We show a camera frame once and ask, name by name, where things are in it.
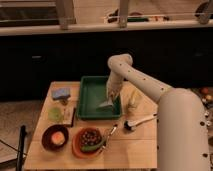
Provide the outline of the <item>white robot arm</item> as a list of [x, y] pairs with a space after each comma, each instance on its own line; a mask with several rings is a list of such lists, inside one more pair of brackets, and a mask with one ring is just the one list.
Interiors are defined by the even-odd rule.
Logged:
[[158, 171], [211, 171], [205, 108], [200, 98], [134, 69], [132, 63], [130, 54], [108, 59], [107, 96], [116, 98], [126, 79], [158, 105]]

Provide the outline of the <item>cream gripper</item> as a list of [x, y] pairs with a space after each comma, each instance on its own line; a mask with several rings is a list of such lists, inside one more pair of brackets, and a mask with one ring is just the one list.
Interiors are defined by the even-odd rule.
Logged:
[[111, 101], [111, 98], [115, 101], [120, 96], [121, 89], [122, 84], [120, 82], [109, 79], [106, 84], [107, 102]]

